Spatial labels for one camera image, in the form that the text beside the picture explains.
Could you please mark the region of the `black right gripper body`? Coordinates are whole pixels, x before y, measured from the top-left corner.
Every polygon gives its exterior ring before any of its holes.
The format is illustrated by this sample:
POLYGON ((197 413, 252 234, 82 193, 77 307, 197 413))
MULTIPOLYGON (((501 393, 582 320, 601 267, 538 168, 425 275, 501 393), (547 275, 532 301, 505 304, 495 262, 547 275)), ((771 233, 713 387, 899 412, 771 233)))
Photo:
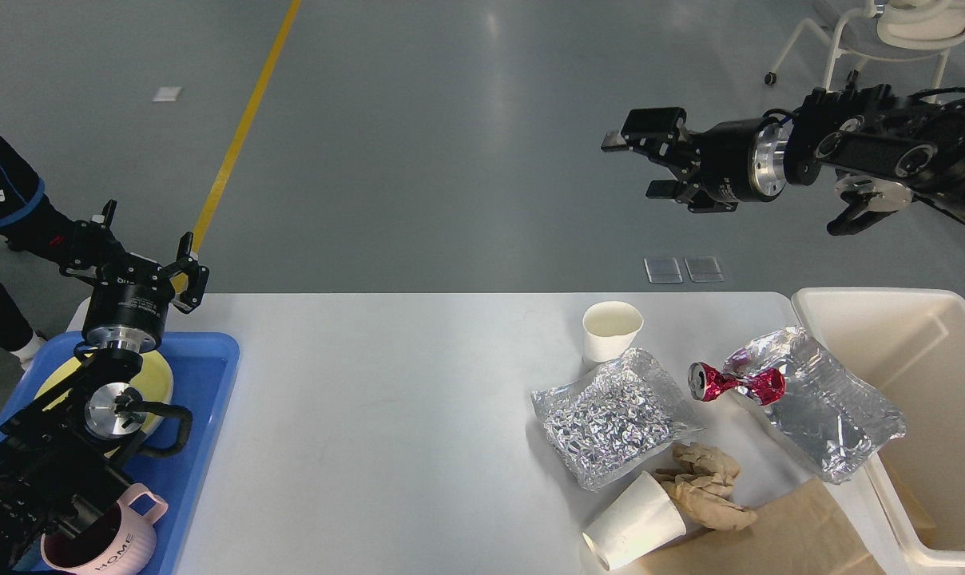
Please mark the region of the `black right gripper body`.
POLYGON ((778 119, 724 121, 692 134, 699 156, 690 212, 731 212, 743 201, 768 203, 787 185, 784 156, 792 126, 778 119))

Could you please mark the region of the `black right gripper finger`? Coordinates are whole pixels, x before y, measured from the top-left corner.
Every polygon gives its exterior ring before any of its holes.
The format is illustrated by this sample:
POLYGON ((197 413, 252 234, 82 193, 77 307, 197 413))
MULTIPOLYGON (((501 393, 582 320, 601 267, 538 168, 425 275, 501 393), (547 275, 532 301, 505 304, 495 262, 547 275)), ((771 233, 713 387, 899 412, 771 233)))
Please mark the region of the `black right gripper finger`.
POLYGON ((697 214, 733 212, 739 204, 721 178, 695 172, 676 174, 672 180, 652 180, 645 195, 647 199, 676 201, 697 214))
POLYGON ((675 173, 692 173, 701 154, 686 126, 683 108, 632 109, 622 127, 601 142, 604 153, 632 152, 675 173))

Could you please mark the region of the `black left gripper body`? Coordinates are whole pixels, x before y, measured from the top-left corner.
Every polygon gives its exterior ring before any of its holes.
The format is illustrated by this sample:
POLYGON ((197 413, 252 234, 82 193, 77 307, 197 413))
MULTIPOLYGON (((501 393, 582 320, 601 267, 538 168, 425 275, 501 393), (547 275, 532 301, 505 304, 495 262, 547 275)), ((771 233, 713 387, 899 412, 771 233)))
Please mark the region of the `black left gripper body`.
POLYGON ((92 285, 81 328, 85 345, 138 354, 161 345, 172 285, 160 268, 132 267, 127 272, 115 272, 97 267, 92 285))

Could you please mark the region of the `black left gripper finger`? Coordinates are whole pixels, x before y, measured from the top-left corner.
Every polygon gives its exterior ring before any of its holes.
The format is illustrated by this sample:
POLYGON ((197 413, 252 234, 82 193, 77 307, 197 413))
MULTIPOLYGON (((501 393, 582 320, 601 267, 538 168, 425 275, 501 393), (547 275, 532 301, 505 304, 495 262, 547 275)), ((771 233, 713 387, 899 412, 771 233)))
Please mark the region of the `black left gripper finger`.
POLYGON ((183 314, 190 314, 201 305, 211 270, 199 262, 192 248, 195 234, 186 232, 181 236, 175 261, 158 265, 151 273, 154 290, 166 302, 183 314))
POLYGON ((128 283, 134 277, 131 255, 111 230, 115 210, 117 201, 109 200, 98 215, 74 223, 69 255, 59 264, 62 276, 76 278, 92 288, 121 280, 128 283))

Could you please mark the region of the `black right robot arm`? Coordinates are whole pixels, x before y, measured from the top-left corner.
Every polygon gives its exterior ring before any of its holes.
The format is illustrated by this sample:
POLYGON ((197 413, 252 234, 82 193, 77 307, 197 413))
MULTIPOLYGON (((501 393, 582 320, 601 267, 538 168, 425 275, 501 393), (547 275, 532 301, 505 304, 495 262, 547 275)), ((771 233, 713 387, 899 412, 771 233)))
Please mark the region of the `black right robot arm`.
POLYGON ((888 85, 812 91, 799 108, 692 131, 683 108, 633 109, 606 134, 606 153, 632 152, 669 170, 650 199, 690 212, 768 203, 786 186, 836 171, 844 210, 833 236, 858 234, 921 203, 965 227, 965 86, 896 96, 888 85))

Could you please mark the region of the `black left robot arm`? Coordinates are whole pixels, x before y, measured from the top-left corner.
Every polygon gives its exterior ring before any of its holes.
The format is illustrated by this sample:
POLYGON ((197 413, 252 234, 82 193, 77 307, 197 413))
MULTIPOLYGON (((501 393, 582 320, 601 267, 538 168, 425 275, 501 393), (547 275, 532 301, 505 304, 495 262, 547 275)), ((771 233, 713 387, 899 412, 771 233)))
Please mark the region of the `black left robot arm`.
POLYGON ((61 271, 93 289, 77 369, 0 426, 0 574, 45 534, 84 534, 128 490, 134 456, 179 454, 191 434, 189 409, 148 400, 131 381, 161 345, 169 309, 201 305, 208 267, 191 232, 169 264, 126 251, 110 229, 115 207, 77 222, 61 271))

